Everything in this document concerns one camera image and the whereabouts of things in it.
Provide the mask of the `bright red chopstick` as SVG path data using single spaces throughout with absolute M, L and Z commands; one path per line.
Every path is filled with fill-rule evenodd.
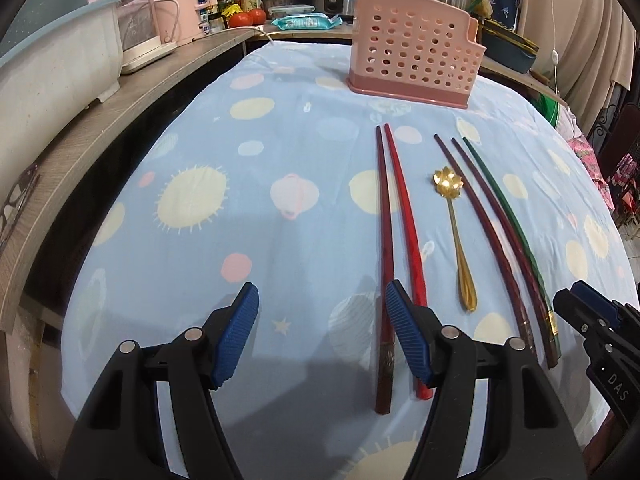
M 422 259 L 420 254 L 418 234 L 416 234 L 416 222 L 410 203 L 410 197 L 404 172 L 401 168 L 400 158 L 394 141 L 393 131 L 389 124 L 382 128 L 384 143 L 385 161 L 386 154 L 390 154 L 392 162 L 393 177 L 395 178 L 395 188 L 398 195 L 399 208 L 401 212 L 402 227 L 404 228 L 406 249 L 409 263 L 409 278 L 413 302 L 420 306 L 427 305 L 426 283 L 423 274 Z

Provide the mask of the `dark red patterned chopstick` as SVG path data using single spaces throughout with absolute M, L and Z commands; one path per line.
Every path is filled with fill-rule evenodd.
M 381 221 L 381 316 L 380 336 L 378 336 L 378 381 L 376 382 L 375 411 L 379 415 L 387 415 L 392 409 L 395 366 L 395 335 L 385 302 L 386 285 L 394 276 L 393 230 L 384 143 L 380 126 L 375 127 L 375 134 Z

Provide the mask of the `gold flower spoon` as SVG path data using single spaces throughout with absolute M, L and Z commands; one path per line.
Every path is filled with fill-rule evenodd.
M 436 192 L 442 196 L 447 203 L 450 229 L 452 239 L 454 240 L 454 254 L 456 255 L 460 302 L 466 312 L 472 313 L 477 309 L 477 292 L 468 260 L 466 260 L 465 257 L 456 211 L 454 210 L 454 200 L 460 196 L 463 188 L 463 180 L 453 169 L 445 166 L 434 172 L 433 182 Z

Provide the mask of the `green chopstick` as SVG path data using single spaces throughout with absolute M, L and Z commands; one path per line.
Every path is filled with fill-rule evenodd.
M 514 211 L 506 199 L 506 196 L 504 196 L 495 177 L 491 174 L 484 160 L 480 157 L 480 154 L 477 153 L 472 142 L 468 138 L 464 138 L 463 142 L 473 157 L 473 167 L 482 172 L 485 182 L 488 184 L 492 195 L 499 204 L 500 212 L 503 217 L 506 218 L 506 226 L 503 227 L 503 231 L 506 233 L 506 237 L 514 251 L 514 256 L 518 259 L 523 278 L 525 278 L 527 284 L 529 296 L 532 297 L 542 342 L 544 343 L 544 355 L 546 356 L 547 366 L 549 368 L 556 367 L 562 356 L 558 324 L 556 324 L 555 314 L 550 304 L 546 286 L 544 286 L 544 279 L 539 272 L 536 258 L 530 250 L 528 240 L 526 240 L 518 218 L 516 218 Z

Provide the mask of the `blue patterned tablecloth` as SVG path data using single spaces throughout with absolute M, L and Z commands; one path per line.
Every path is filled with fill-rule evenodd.
M 230 304 L 258 319 L 216 410 L 249 479 L 399 479 L 430 404 L 395 365 L 374 411 L 381 242 L 375 129 L 392 128 L 427 303 L 469 336 L 518 332 L 485 232 L 433 174 L 473 145 L 510 203 L 548 292 L 585 281 L 638 300 L 620 233 L 574 154 L 522 96 L 480 77 L 463 110 L 347 88 L 349 47 L 270 42 L 167 127 L 108 212 L 62 333 L 62 396 L 78 414 L 126 339 L 162 344 Z

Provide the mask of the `pink floral cloth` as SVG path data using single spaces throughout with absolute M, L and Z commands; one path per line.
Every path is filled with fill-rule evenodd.
M 611 212 L 620 210 L 622 214 L 635 214 L 639 211 L 639 166 L 629 155 L 625 155 L 618 164 L 612 177 L 603 177 L 597 162 L 596 152 L 579 128 L 577 119 L 569 107 L 562 109 L 556 128 L 575 155 L 585 166 L 591 180 Z

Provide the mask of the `beige curtain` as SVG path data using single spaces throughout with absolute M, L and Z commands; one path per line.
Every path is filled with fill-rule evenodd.
M 617 0 L 521 0 L 518 33 L 538 44 L 534 71 L 558 78 L 582 131 L 615 86 L 630 88 L 637 33 Z

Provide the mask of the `stacked blue yellow bowls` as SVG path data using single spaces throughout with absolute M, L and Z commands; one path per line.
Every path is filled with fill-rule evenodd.
M 539 47 L 533 41 L 490 18 L 482 19 L 478 38 L 488 58 L 520 74 L 528 73 L 536 61 Z

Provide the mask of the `pink perforated utensil holder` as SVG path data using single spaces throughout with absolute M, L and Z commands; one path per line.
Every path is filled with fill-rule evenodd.
M 477 31 L 468 12 L 438 0 L 355 0 L 346 84 L 464 110 L 486 51 Z

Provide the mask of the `white blender jug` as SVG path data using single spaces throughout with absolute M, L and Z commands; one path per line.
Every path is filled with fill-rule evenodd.
M 123 75 L 137 72 L 177 49 L 172 40 L 175 29 L 171 29 L 168 40 L 160 38 L 155 0 L 119 0 L 117 19 Z

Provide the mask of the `white plastic basin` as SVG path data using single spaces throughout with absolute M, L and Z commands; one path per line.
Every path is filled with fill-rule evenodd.
M 1 194 L 94 100 L 118 89 L 120 0 L 26 0 L 1 40 Z

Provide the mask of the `red tomato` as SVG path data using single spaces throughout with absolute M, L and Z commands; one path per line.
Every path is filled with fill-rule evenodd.
M 250 27 L 253 25 L 253 19 L 250 14 L 239 12 L 232 14 L 228 19 L 228 23 L 231 28 Z
M 250 20 L 252 21 L 253 26 L 263 25 L 267 21 L 267 14 L 261 8 L 250 10 L 250 12 L 248 12 L 248 15 L 250 16 Z

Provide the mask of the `red tomato right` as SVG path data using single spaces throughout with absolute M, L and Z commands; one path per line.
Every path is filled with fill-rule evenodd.
M 252 21 L 253 26 L 263 25 L 267 21 L 267 14 L 261 8 L 250 10 L 250 12 L 248 12 L 248 15 L 250 16 L 250 20 Z

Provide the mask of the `wet wipes pack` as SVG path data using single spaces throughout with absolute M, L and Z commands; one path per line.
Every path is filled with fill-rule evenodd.
M 330 30 L 341 26 L 343 20 L 339 15 L 332 18 L 323 13 L 302 13 L 275 18 L 271 24 L 277 30 Z

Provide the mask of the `pink electric kettle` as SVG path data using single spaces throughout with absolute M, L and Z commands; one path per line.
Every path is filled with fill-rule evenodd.
M 216 13 L 217 0 L 153 0 L 157 30 L 164 44 L 190 44 L 212 32 L 209 15 Z

